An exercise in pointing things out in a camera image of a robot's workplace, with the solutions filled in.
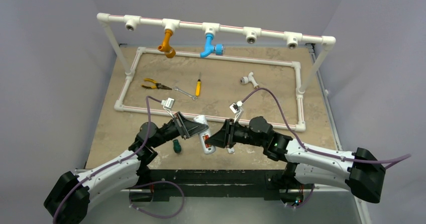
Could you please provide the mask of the white battery cover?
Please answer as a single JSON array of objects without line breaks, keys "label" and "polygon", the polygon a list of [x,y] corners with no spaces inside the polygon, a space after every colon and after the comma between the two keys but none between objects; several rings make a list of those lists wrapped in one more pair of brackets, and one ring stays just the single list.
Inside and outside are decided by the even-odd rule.
[{"label": "white battery cover", "polygon": [[235,152],[235,149],[234,148],[227,148],[227,152],[229,154],[233,154]]}]

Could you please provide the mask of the white remote control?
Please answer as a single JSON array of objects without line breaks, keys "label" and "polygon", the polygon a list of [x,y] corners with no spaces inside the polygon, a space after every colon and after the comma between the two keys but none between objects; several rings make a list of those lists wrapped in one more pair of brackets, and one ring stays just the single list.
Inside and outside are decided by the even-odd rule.
[{"label": "white remote control", "polygon": [[[197,123],[204,124],[204,125],[208,126],[208,122],[207,122],[205,115],[198,115],[198,116],[194,117],[193,120]],[[199,133],[198,136],[199,136],[200,143],[201,143],[204,154],[209,155],[209,154],[212,154],[216,151],[215,146],[212,146],[212,145],[205,143],[205,141],[211,136],[211,132],[210,132],[209,128],[207,130],[204,130],[203,132]]]}]

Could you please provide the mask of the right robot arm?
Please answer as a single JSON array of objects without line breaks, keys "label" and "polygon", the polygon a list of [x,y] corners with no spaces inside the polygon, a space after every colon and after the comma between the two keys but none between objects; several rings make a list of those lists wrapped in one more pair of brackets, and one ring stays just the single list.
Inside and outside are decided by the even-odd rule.
[{"label": "right robot arm", "polygon": [[355,152],[330,149],[300,143],[297,139],[276,132],[263,117],[250,120],[247,127],[227,120],[206,143],[219,148],[236,143],[263,148],[263,154],[286,166],[280,177],[272,178],[280,189],[322,184],[350,191],[369,203],[379,203],[385,167],[367,149]]}]

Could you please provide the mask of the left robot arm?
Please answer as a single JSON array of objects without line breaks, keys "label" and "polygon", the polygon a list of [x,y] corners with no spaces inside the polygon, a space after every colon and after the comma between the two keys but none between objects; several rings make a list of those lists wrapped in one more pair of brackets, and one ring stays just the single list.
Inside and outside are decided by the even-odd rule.
[{"label": "left robot arm", "polygon": [[209,130],[205,116],[187,119],[181,112],[161,127],[148,121],[134,142],[114,159],[86,172],[62,174],[44,201],[53,223],[80,223],[88,212],[111,195],[130,187],[155,185],[148,165],[156,147],[178,137],[189,139]]}]

